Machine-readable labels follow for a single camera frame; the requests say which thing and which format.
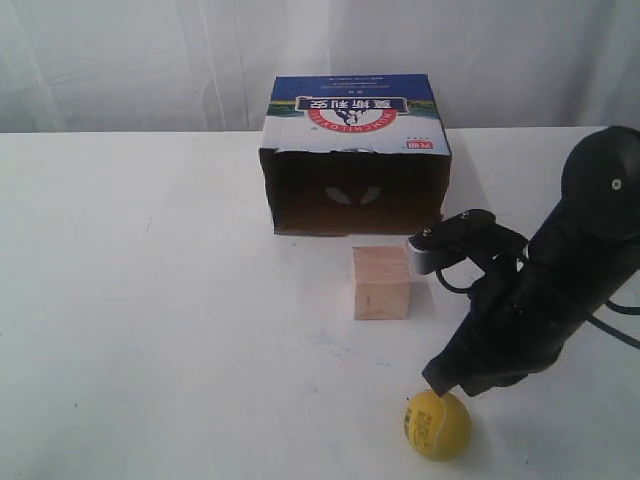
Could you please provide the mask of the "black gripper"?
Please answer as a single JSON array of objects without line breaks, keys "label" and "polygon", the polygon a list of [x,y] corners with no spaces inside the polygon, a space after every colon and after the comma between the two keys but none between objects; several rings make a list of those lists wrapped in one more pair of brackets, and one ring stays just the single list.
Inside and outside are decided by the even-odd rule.
[{"label": "black gripper", "polygon": [[472,284],[469,313],[422,371],[434,393],[459,386],[476,396],[554,364],[595,310],[586,254],[567,242],[536,240],[491,258]]}]

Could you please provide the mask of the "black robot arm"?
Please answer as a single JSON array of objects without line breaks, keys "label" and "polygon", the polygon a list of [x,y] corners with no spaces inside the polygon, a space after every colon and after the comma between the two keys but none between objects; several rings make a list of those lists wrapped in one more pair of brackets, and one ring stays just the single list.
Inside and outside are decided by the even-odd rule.
[{"label": "black robot arm", "polygon": [[476,396],[554,364],[566,341],[639,268],[639,133],[612,126],[570,152],[561,197],[531,238],[470,209],[408,241],[422,275],[470,260],[470,308],[423,370],[438,395]]}]

